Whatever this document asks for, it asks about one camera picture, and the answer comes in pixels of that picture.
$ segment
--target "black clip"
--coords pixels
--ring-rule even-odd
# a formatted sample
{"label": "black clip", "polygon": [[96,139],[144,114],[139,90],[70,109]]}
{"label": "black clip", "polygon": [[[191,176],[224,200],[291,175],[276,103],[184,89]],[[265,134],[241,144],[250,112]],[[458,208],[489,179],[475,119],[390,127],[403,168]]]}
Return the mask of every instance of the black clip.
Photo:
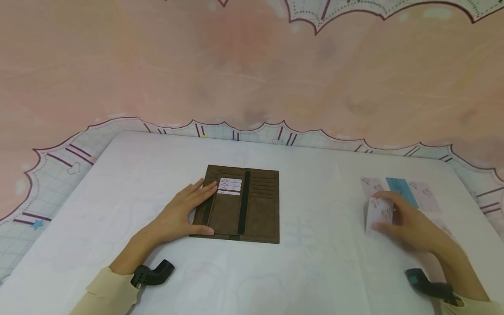
{"label": "black clip", "polygon": [[420,268],[408,269],[405,274],[410,285],[418,292],[457,306],[457,298],[453,294],[453,288],[449,283],[431,283]]}
{"label": "black clip", "polygon": [[154,270],[141,265],[135,269],[135,275],[131,280],[131,284],[137,287],[143,285],[159,285],[164,283],[175,270],[175,266],[168,260],[163,260]]}

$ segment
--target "cartoon wallpaper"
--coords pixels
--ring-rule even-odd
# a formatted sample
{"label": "cartoon wallpaper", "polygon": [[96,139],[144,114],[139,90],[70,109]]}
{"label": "cartoon wallpaper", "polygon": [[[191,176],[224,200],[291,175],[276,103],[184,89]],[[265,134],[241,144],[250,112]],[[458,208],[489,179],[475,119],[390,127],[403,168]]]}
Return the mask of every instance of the cartoon wallpaper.
{"label": "cartoon wallpaper", "polygon": [[0,284],[120,131],[435,158],[504,239],[502,0],[3,0]]}

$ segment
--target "beige sleeve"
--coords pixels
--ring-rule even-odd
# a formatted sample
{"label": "beige sleeve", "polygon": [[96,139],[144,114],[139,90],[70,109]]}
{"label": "beige sleeve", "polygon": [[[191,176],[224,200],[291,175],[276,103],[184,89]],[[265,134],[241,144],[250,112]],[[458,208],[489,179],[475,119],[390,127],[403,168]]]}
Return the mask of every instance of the beige sleeve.
{"label": "beige sleeve", "polygon": [[70,315],[125,315],[137,302],[133,275],[115,274],[109,267],[100,270]]}
{"label": "beige sleeve", "polygon": [[443,315],[504,315],[501,305],[497,302],[474,301],[459,295],[456,296],[462,300],[459,302],[459,306],[441,301]]}

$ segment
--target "blue star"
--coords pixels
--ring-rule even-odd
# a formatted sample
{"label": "blue star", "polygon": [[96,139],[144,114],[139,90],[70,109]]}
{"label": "blue star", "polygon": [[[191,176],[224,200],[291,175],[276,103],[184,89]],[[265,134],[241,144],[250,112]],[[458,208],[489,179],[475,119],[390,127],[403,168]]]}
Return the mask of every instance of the blue star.
{"label": "blue star", "polygon": [[42,220],[35,220],[35,222],[32,224],[32,227],[34,230],[36,230],[42,226],[44,226],[44,221],[42,221]]}

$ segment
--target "white table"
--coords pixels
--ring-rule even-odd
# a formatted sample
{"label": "white table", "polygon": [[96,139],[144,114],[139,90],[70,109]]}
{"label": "white table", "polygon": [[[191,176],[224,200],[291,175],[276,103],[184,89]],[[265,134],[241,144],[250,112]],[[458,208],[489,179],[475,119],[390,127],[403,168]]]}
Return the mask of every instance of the white table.
{"label": "white table", "polygon": [[176,270],[133,314],[433,313],[405,269],[429,266],[385,237],[364,235],[361,176],[431,187],[489,296],[504,302],[504,244],[438,160],[123,132],[0,287],[5,314],[65,314],[98,270],[208,164],[280,172],[280,244],[186,237],[157,250]]}

